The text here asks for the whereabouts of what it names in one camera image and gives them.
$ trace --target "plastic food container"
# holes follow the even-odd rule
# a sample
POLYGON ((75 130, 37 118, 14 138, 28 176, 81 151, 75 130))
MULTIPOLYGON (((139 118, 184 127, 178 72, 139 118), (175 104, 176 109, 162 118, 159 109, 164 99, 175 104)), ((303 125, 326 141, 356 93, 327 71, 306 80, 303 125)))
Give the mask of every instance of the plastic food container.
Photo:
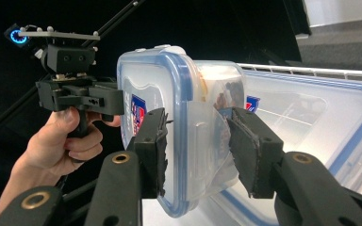
POLYGON ((233 62, 190 59, 178 46, 123 54, 123 145, 147 112, 169 114, 164 197, 174 218, 206 196, 241 224, 277 224, 273 200, 253 200, 238 180, 226 121, 217 109, 245 107, 284 140, 284 150, 311 153, 345 186, 362 182, 362 83, 244 71, 233 62))

